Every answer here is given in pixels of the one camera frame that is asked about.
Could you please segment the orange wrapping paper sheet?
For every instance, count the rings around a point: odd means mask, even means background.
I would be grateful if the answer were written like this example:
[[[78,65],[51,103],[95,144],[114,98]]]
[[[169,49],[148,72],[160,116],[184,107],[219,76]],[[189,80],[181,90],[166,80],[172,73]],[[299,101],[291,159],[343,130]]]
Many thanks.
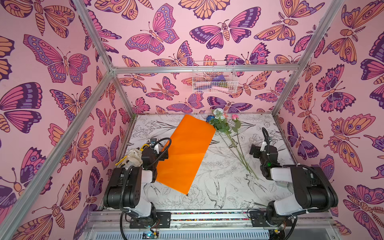
[[[187,195],[215,132],[209,123],[184,116],[171,135],[169,158],[158,164],[157,182]]]

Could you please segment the pink fake rose stem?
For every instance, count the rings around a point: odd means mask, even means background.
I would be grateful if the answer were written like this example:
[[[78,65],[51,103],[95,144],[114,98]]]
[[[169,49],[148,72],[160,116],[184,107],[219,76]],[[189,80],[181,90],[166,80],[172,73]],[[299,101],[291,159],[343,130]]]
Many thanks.
[[[244,168],[249,172],[249,174],[258,180],[259,178],[257,177],[255,171],[252,169],[250,164],[247,162],[244,155],[244,151],[241,146],[239,130],[242,126],[242,123],[239,119],[239,116],[237,114],[232,114],[231,120],[233,122],[232,133],[234,134],[234,136],[230,137],[230,140],[233,148],[235,149],[235,155],[237,156],[240,163],[244,166]]]

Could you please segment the white fake flower stem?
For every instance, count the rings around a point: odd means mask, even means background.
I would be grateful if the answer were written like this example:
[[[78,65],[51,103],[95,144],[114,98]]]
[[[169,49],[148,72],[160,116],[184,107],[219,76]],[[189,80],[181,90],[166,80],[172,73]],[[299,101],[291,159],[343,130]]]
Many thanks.
[[[217,108],[212,111],[211,115],[215,116],[215,120],[212,126],[215,128],[217,134],[220,136],[220,138],[229,148],[230,152],[238,160],[237,156],[235,155],[235,149],[233,148],[230,140],[230,137],[234,136],[234,134],[232,133],[232,126],[233,126],[233,122],[231,120],[232,114],[229,117],[222,108]]]

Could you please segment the blue fake flower stem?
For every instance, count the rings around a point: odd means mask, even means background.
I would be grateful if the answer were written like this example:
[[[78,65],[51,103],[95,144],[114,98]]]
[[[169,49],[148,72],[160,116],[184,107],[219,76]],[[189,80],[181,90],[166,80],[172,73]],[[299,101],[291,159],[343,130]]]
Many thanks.
[[[214,120],[215,120],[215,116],[213,116],[213,115],[209,115],[206,118],[206,122],[211,124],[211,125],[214,123]]]

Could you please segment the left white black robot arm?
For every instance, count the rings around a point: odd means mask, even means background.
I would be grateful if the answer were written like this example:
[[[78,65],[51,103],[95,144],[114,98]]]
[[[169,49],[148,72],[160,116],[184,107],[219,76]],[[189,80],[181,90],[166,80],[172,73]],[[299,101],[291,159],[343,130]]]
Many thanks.
[[[103,197],[105,208],[121,211],[134,225],[151,228],[159,223],[154,204],[141,196],[146,185],[157,180],[158,164],[169,158],[171,138],[150,139],[140,149],[133,149],[112,171]]]

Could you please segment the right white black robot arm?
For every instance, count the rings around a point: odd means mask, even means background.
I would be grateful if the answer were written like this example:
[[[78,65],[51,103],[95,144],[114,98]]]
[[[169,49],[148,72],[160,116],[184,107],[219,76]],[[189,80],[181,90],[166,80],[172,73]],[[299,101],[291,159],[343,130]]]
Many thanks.
[[[338,206],[337,193],[320,167],[282,166],[277,148],[265,142],[260,147],[251,145],[250,155],[260,160],[260,170],[267,180],[293,187],[292,195],[268,203],[264,216],[269,225],[280,225],[289,217],[327,212]]]

